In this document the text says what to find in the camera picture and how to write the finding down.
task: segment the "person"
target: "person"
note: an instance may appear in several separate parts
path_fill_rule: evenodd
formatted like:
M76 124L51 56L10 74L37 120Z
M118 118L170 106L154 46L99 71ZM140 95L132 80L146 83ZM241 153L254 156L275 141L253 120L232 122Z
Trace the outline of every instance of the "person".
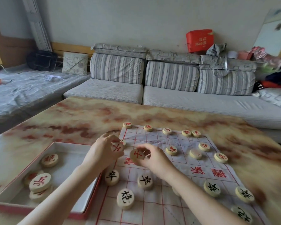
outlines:
M107 133L90 147L83 162L73 173L18 225L61 225L68 217L76 201L98 175L124 155L111 151L111 142L119 142L115 135ZM157 177L174 187L202 225L246 225L236 214L207 195L191 179L181 173L165 153L151 144L137 148L149 159L137 160L135 164L148 168Z

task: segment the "paper chessboard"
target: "paper chessboard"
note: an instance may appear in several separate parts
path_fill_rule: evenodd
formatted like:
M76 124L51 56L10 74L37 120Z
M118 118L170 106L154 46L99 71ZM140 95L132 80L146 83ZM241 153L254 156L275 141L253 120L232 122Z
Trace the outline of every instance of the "paper chessboard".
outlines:
M219 150L208 136L187 138L181 134L181 130L172 130L172 134L167 136L163 134L161 128L154 128L152 132L147 132L143 126L133 125L130 129L122 129L120 139L126 141L125 155L110 167L120 173L120 182L98 193L101 194L99 196L101 200L97 205L100 210L96 213L96 224L200 224L183 199L174 194L172 187L155 175L152 174L154 180L152 190L144 191L138 187L138 175L143 172L149 173L150 170L136 166L129 158L129 153L136 145L142 143L150 143L163 149L172 163L202 189L206 180L216 182L221 188L221 195L216 199L229 210L233 205L237 205L251 214L252 224L271 224L257 204L246 204L236 196L235 188L243 184L230 165L219 163L214 159L214 153ZM189 150L198 148L199 143L202 142L208 143L211 150L202 151L203 158L196 160L189 155ZM166 147L169 145L178 149L178 155L171 156L166 153ZM118 192L124 188L131 189L135 195L134 205L127 211L120 209L116 203Z

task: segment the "gray bed sheet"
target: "gray bed sheet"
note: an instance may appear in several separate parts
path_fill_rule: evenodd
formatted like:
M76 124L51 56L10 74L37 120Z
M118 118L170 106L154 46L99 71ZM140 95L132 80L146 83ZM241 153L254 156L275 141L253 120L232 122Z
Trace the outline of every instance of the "gray bed sheet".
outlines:
M0 85L0 134L60 102L66 91L90 78L90 75L35 71L27 65L6 70L9 73L0 71L0 79L4 83ZM60 76L62 79L45 81L44 75Z

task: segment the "red gift bag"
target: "red gift bag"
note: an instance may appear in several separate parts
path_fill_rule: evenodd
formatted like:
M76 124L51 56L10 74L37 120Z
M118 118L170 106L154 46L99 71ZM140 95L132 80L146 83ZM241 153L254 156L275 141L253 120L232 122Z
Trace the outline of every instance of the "red gift bag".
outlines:
M186 34L188 52L207 51L213 45L211 29L194 30Z

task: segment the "marble table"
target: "marble table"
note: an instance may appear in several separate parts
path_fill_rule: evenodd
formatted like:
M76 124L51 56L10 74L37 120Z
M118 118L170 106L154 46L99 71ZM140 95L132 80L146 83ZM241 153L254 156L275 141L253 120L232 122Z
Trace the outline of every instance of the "marble table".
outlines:
M241 118L82 97L67 98L0 135L0 192L52 142L91 145L105 132L118 136L124 121L208 134L270 221L281 225L281 146ZM22 218L0 213L0 224Z

